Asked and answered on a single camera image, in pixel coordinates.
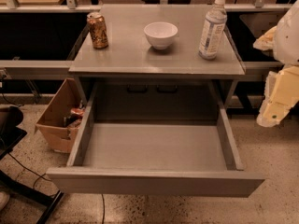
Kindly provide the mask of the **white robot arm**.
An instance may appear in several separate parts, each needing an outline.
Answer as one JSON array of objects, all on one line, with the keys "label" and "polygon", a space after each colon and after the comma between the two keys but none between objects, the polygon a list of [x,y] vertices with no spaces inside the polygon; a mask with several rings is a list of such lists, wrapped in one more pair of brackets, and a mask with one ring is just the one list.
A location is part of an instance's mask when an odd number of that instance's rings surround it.
[{"label": "white robot arm", "polygon": [[278,24],[260,36],[253,47],[273,50],[274,58],[283,63],[278,72],[266,78],[264,100],[257,123],[273,127],[299,102],[299,1],[296,1]]}]

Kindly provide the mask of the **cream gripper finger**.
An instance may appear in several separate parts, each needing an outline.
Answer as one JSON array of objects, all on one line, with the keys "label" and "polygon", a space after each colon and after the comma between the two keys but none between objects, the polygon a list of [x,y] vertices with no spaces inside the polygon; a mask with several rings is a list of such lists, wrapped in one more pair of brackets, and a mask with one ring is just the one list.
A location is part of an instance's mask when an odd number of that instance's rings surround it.
[{"label": "cream gripper finger", "polygon": [[261,35],[258,39],[253,43],[253,47],[259,50],[270,50],[274,47],[274,34],[277,30],[277,27],[274,26]]},{"label": "cream gripper finger", "polygon": [[299,67],[285,66],[278,73],[270,71],[256,121],[263,127],[279,125],[298,102]]}]

